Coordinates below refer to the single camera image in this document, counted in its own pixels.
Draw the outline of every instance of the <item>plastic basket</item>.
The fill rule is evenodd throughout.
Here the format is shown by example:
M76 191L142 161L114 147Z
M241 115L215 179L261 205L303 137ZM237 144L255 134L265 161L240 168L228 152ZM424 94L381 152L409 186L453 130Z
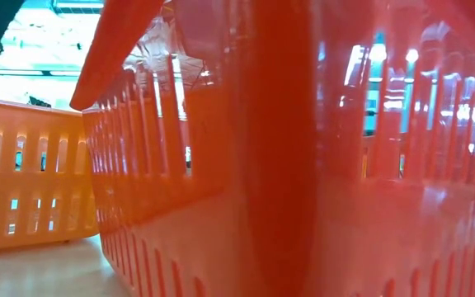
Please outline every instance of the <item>plastic basket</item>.
M109 0L73 106L133 296L475 296L464 3Z
M0 249L97 233L82 116L0 101Z

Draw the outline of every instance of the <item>shopping basket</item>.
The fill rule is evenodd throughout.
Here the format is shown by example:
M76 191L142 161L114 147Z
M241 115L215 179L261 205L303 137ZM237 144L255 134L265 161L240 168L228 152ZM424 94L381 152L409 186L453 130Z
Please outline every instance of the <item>shopping basket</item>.
M469 4L109 0L72 106L133 296L475 296Z
M0 101L0 249L97 233L82 116Z

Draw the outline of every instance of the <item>tiled floor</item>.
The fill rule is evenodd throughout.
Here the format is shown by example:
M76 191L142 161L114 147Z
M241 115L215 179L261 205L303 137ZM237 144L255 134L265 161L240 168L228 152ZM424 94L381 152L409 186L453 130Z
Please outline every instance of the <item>tiled floor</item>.
M96 236L53 247L0 252L0 297L127 297Z

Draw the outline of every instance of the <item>red basket handle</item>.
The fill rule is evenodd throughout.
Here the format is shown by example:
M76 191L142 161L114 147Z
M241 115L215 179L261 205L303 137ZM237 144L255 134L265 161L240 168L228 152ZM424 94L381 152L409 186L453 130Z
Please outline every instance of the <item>red basket handle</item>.
M162 0L106 1L71 100L72 108L81 111L95 103L161 6Z

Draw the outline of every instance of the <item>orange shopping basket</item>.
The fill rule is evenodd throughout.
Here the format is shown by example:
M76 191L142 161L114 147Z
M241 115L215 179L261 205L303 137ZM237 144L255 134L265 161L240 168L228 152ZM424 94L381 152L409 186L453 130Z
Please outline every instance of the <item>orange shopping basket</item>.
M133 296L475 297L475 2L108 0L72 106Z
M97 233L82 116L0 101L0 249Z

